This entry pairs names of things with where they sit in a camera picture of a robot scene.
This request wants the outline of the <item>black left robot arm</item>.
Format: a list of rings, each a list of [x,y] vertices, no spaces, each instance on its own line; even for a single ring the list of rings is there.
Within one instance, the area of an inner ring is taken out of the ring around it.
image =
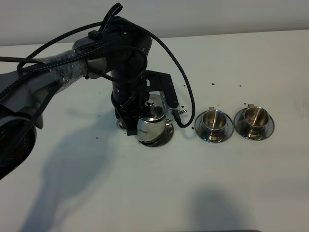
[[[138,132],[149,95],[145,71],[152,38],[118,16],[63,34],[0,76],[0,175],[7,176],[30,155],[42,114],[51,99],[81,78],[112,81],[116,117],[129,135]]]

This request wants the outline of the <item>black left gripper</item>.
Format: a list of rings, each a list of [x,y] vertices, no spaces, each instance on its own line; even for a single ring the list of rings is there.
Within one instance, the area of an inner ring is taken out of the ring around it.
[[[112,84],[112,103],[115,107],[115,115],[128,136],[138,134],[141,110],[149,99],[146,87],[145,72],[135,82],[125,84],[113,82]]]

